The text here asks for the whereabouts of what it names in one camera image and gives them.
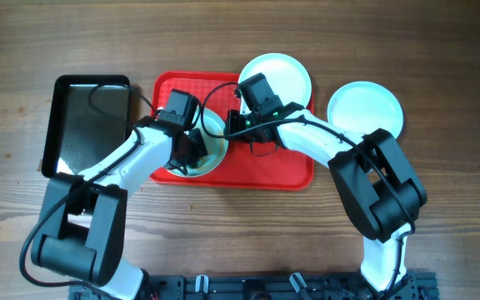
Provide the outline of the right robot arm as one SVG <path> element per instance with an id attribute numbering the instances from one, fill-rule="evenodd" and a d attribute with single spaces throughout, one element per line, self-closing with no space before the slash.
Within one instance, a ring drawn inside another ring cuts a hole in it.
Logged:
<path id="1" fill-rule="evenodd" d="M 315 117 L 304 106 L 283 103 L 257 73 L 237 84 L 249 109 L 227 116 L 225 138 L 274 143 L 324 164 L 347 217 L 364 237 L 362 278 L 373 297 L 387 299 L 402 288 L 408 237 L 427 194 L 396 138 L 379 128 L 349 132 Z"/>

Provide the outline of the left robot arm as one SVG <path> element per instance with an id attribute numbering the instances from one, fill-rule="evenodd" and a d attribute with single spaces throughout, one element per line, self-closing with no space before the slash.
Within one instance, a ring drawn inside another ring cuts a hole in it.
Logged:
<path id="1" fill-rule="evenodd" d="M 25 260 L 66 275 L 68 286 L 81 286 L 111 299 L 151 299 L 148 273 L 123 258 L 128 199 L 160 168 L 187 173 L 206 156 L 193 118 L 201 112 L 192 94 L 171 91 L 165 108 L 132 127 L 126 142 L 78 175 L 59 173 L 48 182 L 37 224 L 19 258 L 24 278 L 39 287 Z"/>

